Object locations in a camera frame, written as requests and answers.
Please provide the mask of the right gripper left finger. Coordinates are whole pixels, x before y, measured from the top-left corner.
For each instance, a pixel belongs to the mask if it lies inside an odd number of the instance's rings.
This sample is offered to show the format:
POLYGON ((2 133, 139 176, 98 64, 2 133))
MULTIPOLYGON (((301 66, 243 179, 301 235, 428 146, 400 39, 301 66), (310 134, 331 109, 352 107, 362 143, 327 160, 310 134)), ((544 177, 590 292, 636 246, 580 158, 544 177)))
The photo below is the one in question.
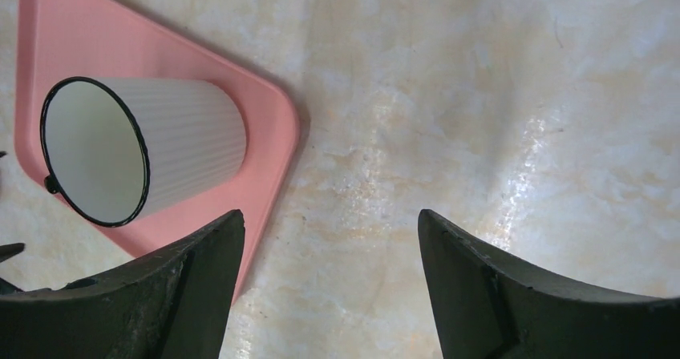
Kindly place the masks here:
POLYGON ((4 358, 216 358, 245 249, 233 210, 61 289, 1 292, 4 358))

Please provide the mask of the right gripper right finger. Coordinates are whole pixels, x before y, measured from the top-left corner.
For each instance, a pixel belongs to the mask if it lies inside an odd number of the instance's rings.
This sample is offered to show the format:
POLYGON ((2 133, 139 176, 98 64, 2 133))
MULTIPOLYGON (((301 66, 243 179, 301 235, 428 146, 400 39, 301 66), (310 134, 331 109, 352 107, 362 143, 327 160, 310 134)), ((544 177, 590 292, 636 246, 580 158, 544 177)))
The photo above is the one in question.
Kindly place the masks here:
POLYGON ((676 358, 679 300, 586 284, 429 209, 419 246, 446 358, 676 358))

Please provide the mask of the white ribbed dark-rimmed mug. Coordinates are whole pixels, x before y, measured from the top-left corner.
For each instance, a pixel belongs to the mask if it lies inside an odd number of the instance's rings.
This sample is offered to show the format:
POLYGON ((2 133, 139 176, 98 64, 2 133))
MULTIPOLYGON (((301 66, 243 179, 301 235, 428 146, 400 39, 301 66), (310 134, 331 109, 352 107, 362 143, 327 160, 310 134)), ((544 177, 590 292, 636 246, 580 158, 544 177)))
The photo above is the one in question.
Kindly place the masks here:
POLYGON ((248 141, 237 104, 191 79, 61 80, 44 99, 39 132, 48 192, 107 228, 228 181, 248 141))

